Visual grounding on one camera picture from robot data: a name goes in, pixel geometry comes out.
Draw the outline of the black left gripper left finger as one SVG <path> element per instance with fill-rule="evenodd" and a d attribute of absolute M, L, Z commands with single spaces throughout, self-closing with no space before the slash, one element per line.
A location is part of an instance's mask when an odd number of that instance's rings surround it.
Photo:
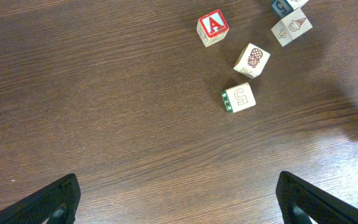
<path fill-rule="evenodd" d="M 75 174 L 67 174 L 0 211 L 0 223 L 73 224 L 81 197 Z"/>

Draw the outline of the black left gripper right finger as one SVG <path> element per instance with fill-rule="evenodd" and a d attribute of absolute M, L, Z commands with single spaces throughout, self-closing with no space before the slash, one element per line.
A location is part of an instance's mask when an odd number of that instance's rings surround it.
<path fill-rule="evenodd" d="M 358 223 L 358 208 L 288 171 L 279 175 L 276 196 L 285 224 Z"/>

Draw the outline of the ice cream number four block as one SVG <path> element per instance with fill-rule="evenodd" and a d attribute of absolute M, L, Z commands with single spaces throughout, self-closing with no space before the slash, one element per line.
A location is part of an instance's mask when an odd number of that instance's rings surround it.
<path fill-rule="evenodd" d="M 280 19 L 271 31 L 279 44 L 284 47 L 312 28 L 311 22 L 299 8 Z"/>

